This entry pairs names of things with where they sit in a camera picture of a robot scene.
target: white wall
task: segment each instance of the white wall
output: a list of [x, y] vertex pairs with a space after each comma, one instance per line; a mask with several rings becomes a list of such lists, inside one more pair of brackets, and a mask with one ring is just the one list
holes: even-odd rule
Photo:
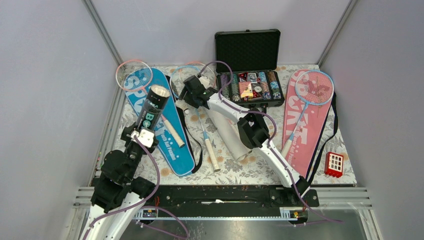
[[323, 69], [385, 240], [423, 239], [424, 1], [359, 1]]
[[93, 0], [124, 60], [215, 59], [219, 31], [279, 29], [279, 63], [315, 63], [349, 0]]
[[1, 1], [0, 239], [57, 240], [115, 89], [81, 1]]

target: badminton racket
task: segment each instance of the badminton racket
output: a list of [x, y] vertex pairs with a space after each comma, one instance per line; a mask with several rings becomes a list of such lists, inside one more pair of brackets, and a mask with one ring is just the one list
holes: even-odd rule
[[296, 122], [293, 132], [285, 142], [281, 155], [285, 158], [289, 152], [295, 137], [295, 132], [304, 116], [305, 110], [309, 105], [321, 106], [328, 103], [334, 94], [334, 83], [330, 76], [318, 70], [309, 70], [304, 72], [297, 79], [294, 90], [297, 97], [305, 103], [305, 106]]
[[212, 148], [211, 140], [209, 139], [209, 135], [205, 131], [205, 128], [203, 127], [203, 124], [202, 124], [202, 122], [200, 120], [200, 114], [199, 114], [198, 109], [196, 108], [195, 111], [197, 113], [197, 116], [198, 116], [198, 119], [199, 119], [199, 123], [200, 123], [201, 129], [203, 131], [204, 144], [206, 145], [207, 153], [209, 154], [210, 162], [212, 163], [212, 167], [213, 167], [213, 171], [214, 172], [219, 172], [219, 171], [221, 171], [221, 168], [218, 165], [217, 157], [215, 156], [214, 149]]
[[[199, 70], [201, 70], [205, 64], [199, 62], [199, 61], [191, 61], [186, 63], [185, 65], [189, 65], [189, 66], [195, 66], [197, 67]], [[207, 66], [206, 69], [201, 73], [203, 76], [207, 77], [207, 79], [210, 82], [210, 86], [214, 89], [216, 88], [217, 85], [217, 76], [215, 75], [215, 72], [209, 67]]]
[[[147, 95], [146, 87], [152, 82], [153, 72], [145, 62], [133, 59], [118, 66], [115, 78], [118, 86], [123, 90], [127, 92], [142, 90]], [[170, 121], [168, 121], [163, 114], [161, 114], [160, 117], [178, 146], [181, 148], [186, 145], [175, 128], [171, 125]]]
[[184, 65], [177, 67], [171, 74], [169, 83], [171, 86], [172, 94], [176, 99], [181, 94], [184, 88], [184, 80], [188, 79], [193, 75], [197, 75], [200, 72], [200, 69], [192, 65]]

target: racket grip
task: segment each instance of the racket grip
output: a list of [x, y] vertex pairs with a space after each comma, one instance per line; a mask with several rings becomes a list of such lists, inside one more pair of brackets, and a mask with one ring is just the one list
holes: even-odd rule
[[212, 162], [212, 167], [214, 172], [221, 171], [220, 166], [218, 165], [217, 158], [215, 157], [214, 149], [212, 148], [211, 140], [209, 138], [204, 140], [204, 144], [207, 148], [207, 153], [209, 153], [210, 161]]
[[286, 158], [287, 154], [289, 153], [290, 150], [290, 146], [292, 145], [292, 140], [288, 139], [285, 144], [284, 147], [281, 150], [281, 155], [283, 158]]
[[168, 129], [169, 133], [175, 139], [176, 143], [178, 144], [178, 147], [180, 147], [180, 148], [184, 147], [184, 145], [186, 145], [186, 144], [181, 139], [180, 135], [178, 135], [177, 131], [175, 131], [175, 128], [171, 125], [170, 121], [168, 121], [168, 119], [166, 119], [166, 120], [163, 121], [163, 124]]

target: black carrying case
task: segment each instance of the black carrying case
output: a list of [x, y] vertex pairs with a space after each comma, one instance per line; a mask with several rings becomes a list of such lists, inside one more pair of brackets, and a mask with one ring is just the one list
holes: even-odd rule
[[[264, 72], [269, 89], [271, 89], [271, 85], [268, 72], [274, 72], [281, 93], [280, 99], [274, 99], [271, 94], [271, 99], [244, 100], [241, 98], [241, 101], [234, 101], [234, 103], [245, 108], [278, 107], [284, 103], [280, 80], [277, 72], [274, 71], [277, 68], [280, 35], [278, 29], [217, 32], [215, 34], [216, 60], [227, 63], [236, 75], [249, 72], [256, 73], [258, 76], [259, 72]], [[222, 86], [221, 75], [229, 75], [229, 70], [224, 64], [217, 63], [216, 72], [218, 73], [216, 81], [220, 89]], [[232, 96], [231, 85], [228, 86], [228, 91]]]

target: red object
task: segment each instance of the red object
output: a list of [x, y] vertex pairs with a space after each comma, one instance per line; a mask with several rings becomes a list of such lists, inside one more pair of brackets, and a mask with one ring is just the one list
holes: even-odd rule
[[343, 155], [331, 151], [327, 152], [324, 173], [340, 178], [343, 175]]
[[247, 80], [248, 79], [248, 73], [247, 72], [239, 73], [238, 76], [240, 78], [244, 79], [244, 80]]

